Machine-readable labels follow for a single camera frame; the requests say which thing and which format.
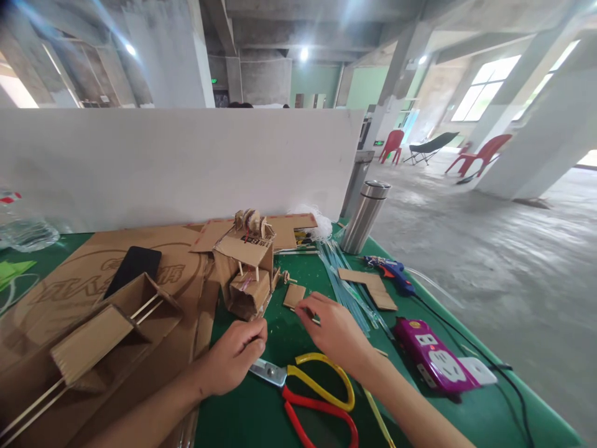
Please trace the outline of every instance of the blue glue gun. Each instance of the blue glue gun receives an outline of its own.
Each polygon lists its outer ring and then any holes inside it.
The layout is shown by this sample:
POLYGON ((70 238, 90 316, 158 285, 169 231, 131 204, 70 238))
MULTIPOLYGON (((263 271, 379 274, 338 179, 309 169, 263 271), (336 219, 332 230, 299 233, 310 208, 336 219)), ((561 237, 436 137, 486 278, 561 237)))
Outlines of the blue glue gun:
POLYGON ((384 277, 393 279, 394 284, 401 293, 407 296, 416 294, 415 287, 404 275, 404 265, 402 263, 378 256, 365 256, 363 259, 368 266, 379 266, 384 271, 384 277))

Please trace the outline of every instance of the power cord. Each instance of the power cord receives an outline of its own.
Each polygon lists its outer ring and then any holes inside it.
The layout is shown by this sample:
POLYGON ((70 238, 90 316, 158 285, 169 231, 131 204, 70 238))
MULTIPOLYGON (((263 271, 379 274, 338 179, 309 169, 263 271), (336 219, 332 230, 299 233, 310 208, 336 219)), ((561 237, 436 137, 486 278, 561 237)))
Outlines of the power cord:
POLYGON ((498 371, 504 377, 504 379, 508 383, 510 383, 510 385, 512 386, 512 389, 514 389, 514 391, 516 392, 516 395, 518 395, 518 398, 521 401, 522 423, 524 425, 524 430, 527 433, 527 442, 528 442, 530 448, 535 448, 535 441, 533 440, 533 436, 530 433, 529 416, 527 415, 527 403, 524 401, 524 397, 522 396, 521 391, 518 389, 518 386, 516 386, 514 384, 514 382, 504 373, 504 370, 512 370, 512 367, 509 365, 495 364, 483 351, 481 351, 479 349, 479 347, 477 347, 476 344, 474 344, 468 337, 464 336, 462 334, 462 332, 460 332, 460 330, 458 330, 454 325, 452 325, 446 319, 444 319, 437 311, 435 311, 433 308, 431 308, 421 297, 419 297, 417 294, 414 294, 413 296, 419 302, 421 302, 425 307, 427 307, 427 309, 429 311, 431 311, 435 317, 440 319, 443 323, 447 324, 447 326, 449 326, 452 330, 454 330, 456 333, 458 333, 464 340, 466 340, 470 345, 472 345, 473 348, 478 353, 480 353, 481 356, 483 356, 483 358, 485 358, 487 360, 487 362, 491 365, 490 370, 498 371))

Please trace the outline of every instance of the concrete floor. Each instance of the concrete floor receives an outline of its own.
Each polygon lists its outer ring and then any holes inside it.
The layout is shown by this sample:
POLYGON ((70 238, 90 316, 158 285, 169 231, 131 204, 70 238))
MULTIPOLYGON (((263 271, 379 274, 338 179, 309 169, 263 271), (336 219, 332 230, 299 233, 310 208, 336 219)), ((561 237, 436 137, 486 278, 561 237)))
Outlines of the concrete floor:
POLYGON ((367 178, 393 188, 372 236, 452 294, 460 306, 429 288, 594 446, 597 172, 572 169, 542 210, 456 186, 443 174, 455 157, 374 161, 367 178))

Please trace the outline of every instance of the green table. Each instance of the green table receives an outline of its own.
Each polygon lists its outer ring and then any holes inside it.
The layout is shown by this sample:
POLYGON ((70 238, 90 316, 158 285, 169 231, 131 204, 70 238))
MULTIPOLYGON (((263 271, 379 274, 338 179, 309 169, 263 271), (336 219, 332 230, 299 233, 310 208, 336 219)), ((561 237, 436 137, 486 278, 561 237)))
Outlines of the green table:
MULTIPOLYGON (((82 245, 88 238, 85 235, 65 235, 60 241, 45 250, 33 254, 20 254, 6 250, 0 253, 0 261, 10 262, 34 259, 37 264, 28 273, 48 275, 70 253, 82 245)), ((363 254, 389 257, 389 255, 372 239, 369 239, 363 254)), ((348 257, 353 269, 364 269, 362 260, 348 257)), ((317 255, 276 256, 274 263, 288 270, 298 284, 310 291, 319 291, 334 297, 323 263, 317 255)), ((458 322, 433 296, 431 296, 414 278, 419 295, 430 304, 442 317, 456 326, 477 346, 484 350, 494 362, 500 363, 466 327, 458 322)), ((394 285, 384 280, 386 289, 399 306, 398 312, 382 312, 388 324, 393 326, 396 316, 408 319, 422 319, 443 340, 445 345, 457 356, 470 356, 462 349, 466 344, 458 334, 439 321, 418 302, 401 297, 396 293, 394 285)), ((282 307, 286 287, 279 284, 271 303, 267 308, 269 338, 263 358, 280 366, 294 363, 294 357, 303 353, 317 351, 299 318, 289 309, 282 307)), ((6 291, 0 294, 0 306, 6 300, 6 291)), ((220 303, 216 311, 211 342, 214 343, 234 320, 220 303)), ((522 429, 521 403, 512 387, 498 375, 499 383, 462 395, 462 403, 455 404, 449 399, 435 395, 414 370, 413 363, 398 352, 383 330, 373 330, 371 343, 389 354, 389 359, 396 368, 445 415, 469 440, 478 447, 524 447, 525 433, 522 429)), ((340 399, 346 399, 346 392, 335 373, 322 363, 310 362, 301 366, 328 391, 340 399)), ((570 447, 583 444, 578 434, 535 393, 530 390, 515 373, 507 375, 518 386, 527 403, 530 429, 537 447, 570 447)), ((289 378, 292 391, 317 398, 310 389, 299 380, 289 378)), ((353 382, 356 395, 356 406, 351 413, 358 431, 361 446, 387 446, 371 408, 364 396, 362 388, 353 382)), ((384 414, 386 425, 396 446, 409 446, 400 429, 384 414)), ((316 446, 347 446, 349 442, 348 427, 344 421, 309 409, 297 408, 297 415, 309 437, 316 446)), ((201 404, 197 426, 196 446, 209 447, 241 447, 241 446, 284 446, 300 447, 300 441, 283 407, 280 391, 265 381, 248 374, 243 383, 225 396, 212 397, 201 404)))

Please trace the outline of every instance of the scissors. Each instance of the scissors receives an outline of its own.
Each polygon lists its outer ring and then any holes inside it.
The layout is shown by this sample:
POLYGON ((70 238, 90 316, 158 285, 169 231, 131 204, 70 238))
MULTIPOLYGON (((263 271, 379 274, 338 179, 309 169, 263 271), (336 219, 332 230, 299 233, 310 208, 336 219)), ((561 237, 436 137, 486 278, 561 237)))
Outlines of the scissors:
POLYGON ((255 361, 249 370, 260 378, 263 378, 264 380, 272 383, 274 386, 278 386, 282 389, 282 397, 286 400, 284 403, 284 408, 286 409, 286 413, 290 418, 290 422, 297 431, 298 438, 305 448, 315 448, 315 445, 313 445, 313 442, 307 437, 305 430, 301 426, 300 421, 294 412, 294 409, 292 408, 293 404, 296 406, 302 406, 304 408, 315 409, 317 411, 331 414, 346 421, 346 423, 348 423, 348 427, 350 428, 351 434, 349 448, 357 448, 359 446, 359 434, 356 430, 353 419, 350 417, 350 415, 348 415, 348 413, 354 409, 354 390, 350 384, 350 380, 346 376, 344 370, 335 365, 328 359, 327 356, 322 355, 321 353, 307 353, 295 358, 297 364, 314 360, 326 363, 337 372, 345 384, 346 390, 348 391, 347 402, 340 401, 338 398, 334 397, 319 384, 317 384, 313 379, 311 379, 311 377, 305 372, 293 365, 278 367, 277 365, 264 361, 260 358, 255 361), (286 378, 288 376, 296 376, 299 378, 328 403, 317 399, 307 398, 291 392, 288 389, 288 386, 286 386, 286 378))

